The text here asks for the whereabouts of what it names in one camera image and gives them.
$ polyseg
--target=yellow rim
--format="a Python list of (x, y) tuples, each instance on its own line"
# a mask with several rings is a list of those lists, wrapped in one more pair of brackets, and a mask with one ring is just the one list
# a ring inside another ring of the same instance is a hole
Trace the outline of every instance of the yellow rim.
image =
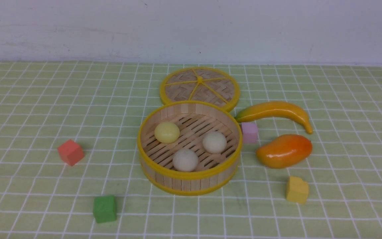
[[(151, 160), (150, 157), (148, 157), (147, 154), (145, 153), (145, 151), (141, 145), (141, 133), (142, 133), (142, 128), (143, 128), (142, 126), (145, 125), (147, 123), (147, 121), (149, 120), (149, 118), (151, 118), (154, 114), (156, 114), (157, 112), (159, 112), (160, 110), (162, 110), (166, 107), (170, 107), (170, 106), (174, 106), (174, 105), (178, 105), (178, 104), (190, 104), (190, 103), (191, 104), (201, 104), (201, 105), (205, 105), (205, 106), (210, 106), (210, 107), (213, 107), (213, 108), (220, 110), (223, 113), (225, 113), (234, 122), (235, 127), (237, 127), (237, 129), (238, 129), (239, 139), (238, 139), (237, 149), (235, 150), (235, 152), (231, 156), (229, 156), (229, 159), (227, 159), (225, 162), (217, 165), (214, 168), (208, 169), (208, 170), (198, 171), (198, 172), (180, 172), (180, 171), (175, 171), (175, 170), (170, 170), (170, 169), (164, 168), (164, 167), (158, 165), (157, 163), (153, 162), (153, 160)], [(227, 168), (229, 168), (234, 163), (235, 160), (237, 160), (238, 156), (240, 155), (240, 151), (241, 151), (241, 147), (242, 147), (242, 133), (241, 133), (240, 126), (239, 126), (238, 122), (234, 119), (234, 117), (232, 117), (232, 115), (230, 115), (224, 109), (222, 109), (218, 106), (215, 106), (213, 104), (207, 103), (207, 102), (194, 101), (194, 100), (184, 100), (184, 101), (177, 101), (177, 102), (170, 103), (168, 105), (164, 105), (164, 106), (160, 107), (159, 109), (153, 111), (150, 115), (148, 115), (147, 118), (145, 118), (144, 122), (142, 123), (142, 125), (139, 129), (138, 137), (137, 137), (137, 144), (138, 144), (138, 151), (139, 151), (141, 157), (144, 159), (144, 161), (147, 163), (147, 165), (150, 166), (154, 171), (161, 173), (165, 176), (171, 177), (171, 178), (177, 178), (177, 179), (182, 179), (182, 180), (199, 180), (201, 178), (212, 177), (213, 175), (216, 175), (219, 172), (226, 170)]]
[[(219, 73), (219, 74), (221, 74), (221, 75), (223, 75), (225, 77), (214, 78), (214, 79), (205, 79), (201, 83), (198, 82), (198, 80), (194, 80), (194, 81), (182, 81), (182, 82), (176, 82), (176, 83), (167, 84), (167, 81), (172, 76), (174, 76), (175, 74), (178, 74), (179, 72), (182, 72), (182, 71), (192, 70), (194, 72), (194, 74), (197, 75), (197, 73), (195, 71), (196, 69), (203, 69), (203, 70), (214, 71), (214, 72)], [(209, 87), (205, 83), (207, 81), (221, 80), (221, 79), (228, 79), (234, 85), (234, 96), (232, 97), (231, 101), (229, 101), (229, 102), (227, 100), (225, 100), (218, 92), (216, 92), (214, 89), (212, 89), (211, 87)], [(160, 90), (160, 99), (161, 99), (162, 103), (164, 105), (168, 105), (168, 104), (173, 103), (173, 101), (167, 96), (167, 94), (165, 92), (166, 86), (176, 85), (176, 84), (185, 84), (185, 83), (197, 83), (196, 86), (194, 87), (194, 90), (191, 92), (190, 99), (193, 97), (194, 92), (197, 89), (197, 87), (200, 84), (203, 84), (204, 86), (206, 86), (206, 88), (208, 88), (210, 91), (212, 91), (217, 97), (221, 98), (223, 101), (226, 102), (226, 104), (224, 106), (222, 106), (222, 109), (226, 110), (227, 112), (230, 112), (231, 110), (233, 110), (235, 108), (235, 106), (238, 104), (238, 100), (239, 100), (239, 97), (240, 97), (240, 89), (239, 89), (239, 86), (238, 86), (238, 83), (236, 82), (236, 80), (232, 76), (230, 76), (229, 74), (226, 74), (224, 71), (221, 71), (221, 70), (218, 70), (218, 69), (215, 69), (215, 68), (210, 68), (210, 67), (190, 67), (190, 68), (184, 68), (184, 69), (172, 72), (171, 74), (168, 74), (168, 76), (166, 76), (165, 79), (162, 81), (162, 83), (160, 85), (160, 89), (159, 89)]]
[(157, 183), (154, 179), (150, 178), (150, 176), (144, 170), (143, 170), (143, 172), (144, 172), (144, 175), (147, 177), (147, 179), (150, 181), (150, 183), (153, 183), (154, 186), (158, 187), (159, 189), (161, 189), (167, 193), (176, 194), (176, 195), (180, 195), (180, 196), (199, 196), (199, 195), (214, 192), (214, 191), (220, 189), (221, 187), (225, 186), (225, 184), (227, 184), (234, 177), (237, 170), (238, 170), (238, 166), (234, 169), (234, 172), (231, 174), (231, 176), (229, 176), (229, 178), (227, 178), (221, 184), (218, 184), (218, 185), (211, 187), (211, 188), (208, 188), (208, 189), (199, 190), (199, 191), (180, 191), (180, 190), (167, 188), (166, 186), (163, 186), (160, 183)]

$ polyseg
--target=red block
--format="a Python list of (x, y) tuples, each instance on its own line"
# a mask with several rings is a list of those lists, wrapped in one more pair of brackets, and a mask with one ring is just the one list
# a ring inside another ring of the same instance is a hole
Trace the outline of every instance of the red block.
[(61, 160), (70, 166), (75, 165), (77, 162), (83, 159), (83, 157), (85, 157), (85, 154), (82, 151), (82, 147), (71, 139), (59, 146), (57, 150)]

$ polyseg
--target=toy banana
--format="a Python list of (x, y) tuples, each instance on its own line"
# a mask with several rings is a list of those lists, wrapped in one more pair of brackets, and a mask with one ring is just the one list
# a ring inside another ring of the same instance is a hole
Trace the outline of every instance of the toy banana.
[(309, 116), (299, 106), (285, 101), (269, 101), (247, 107), (235, 116), (238, 123), (250, 122), (267, 117), (288, 118), (301, 124), (306, 133), (312, 134), (313, 129), (309, 122)]

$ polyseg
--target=steamer basket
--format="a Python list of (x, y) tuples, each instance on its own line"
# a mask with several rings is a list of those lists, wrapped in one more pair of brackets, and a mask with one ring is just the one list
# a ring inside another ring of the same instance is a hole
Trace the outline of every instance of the steamer basket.
[(175, 71), (162, 81), (160, 99), (168, 105), (197, 100), (214, 104), (230, 112), (238, 104), (238, 83), (229, 74), (215, 68), (190, 67)]
[[(164, 121), (176, 124), (179, 139), (163, 144), (154, 137), (155, 127)], [(227, 139), (227, 147), (219, 154), (207, 153), (203, 136), (219, 131)], [(164, 105), (147, 116), (138, 133), (141, 167), (148, 180), (171, 194), (196, 196), (213, 192), (235, 175), (242, 147), (239, 124), (225, 110), (201, 101), (178, 101)], [(196, 152), (199, 164), (193, 172), (176, 171), (173, 154), (189, 148)]]

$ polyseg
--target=woven bamboo lid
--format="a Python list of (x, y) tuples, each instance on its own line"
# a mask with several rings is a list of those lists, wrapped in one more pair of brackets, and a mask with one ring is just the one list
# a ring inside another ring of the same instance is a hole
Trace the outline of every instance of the woven bamboo lid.
[(235, 79), (215, 68), (191, 67), (175, 71), (163, 80), (160, 98), (163, 104), (197, 100), (214, 104), (230, 112), (238, 103), (240, 90)]

